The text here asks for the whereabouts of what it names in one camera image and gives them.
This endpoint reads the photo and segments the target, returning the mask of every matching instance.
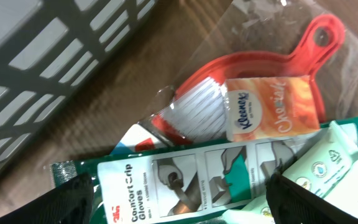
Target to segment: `round icon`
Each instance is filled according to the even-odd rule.
[[[266,216],[266,217],[273,218],[272,212],[270,211],[269,207],[262,208],[262,210],[260,211],[260,214],[262,214],[263,216]]]
[[[316,177],[322,178],[327,174],[327,166],[322,162],[316,162],[311,166],[311,171]]]
[[[297,183],[299,186],[303,187],[306,190],[311,189],[311,182],[306,177],[299,177],[295,183]]]

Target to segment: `black object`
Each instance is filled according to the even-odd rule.
[[[0,224],[88,224],[93,200],[89,174],[81,174],[0,218]]]
[[[279,172],[274,173],[266,188],[266,199],[275,224],[358,224],[357,218],[290,181]]]

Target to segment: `red handle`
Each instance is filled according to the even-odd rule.
[[[326,44],[316,43],[316,34],[325,32]],[[316,72],[341,47],[345,41],[345,27],[334,15],[325,14],[311,21],[300,43],[290,54],[292,66],[314,80]]]

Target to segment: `wooden table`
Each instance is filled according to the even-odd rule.
[[[190,74],[200,66],[194,61],[189,62],[189,58],[216,27],[230,3],[231,0],[159,1],[135,37],[0,176],[0,216],[52,188],[49,164],[109,154],[111,146],[132,124],[155,112],[158,107],[148,105],[154,102],[158,90],[172,84],[179,73]],[[358,36],[358,1],[320,0],[320,3],[338,15]],[[214,33],[224,36],[225,31],[215,29]],[[201,49],[207,43],[219,52],[213,50],[213,54],[204,54],[197,60],[207,60],[233,50],[232,42],[218,40],[217,35],[204,42]],[[321,72],[334,74],[338,68],[338,65],[324,66]],[[340,75],[318,77],[331,119],[336,117],[341,82]],[[355,99],[345,116],[358,115],[358,89]]]

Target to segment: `kleenex logo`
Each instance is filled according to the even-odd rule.
[[[237,120],[240,128],[243,130],[252,126],[250,120],[248,119],[248,114],[250,118],[253,117],[252,115],[252,103],[249,102],[248,104],[248,113],[247,113],[247,100],[249,99],[248,93],[239,93],[239,101],[237,102],[239,105],[239,115],[240,118]]]

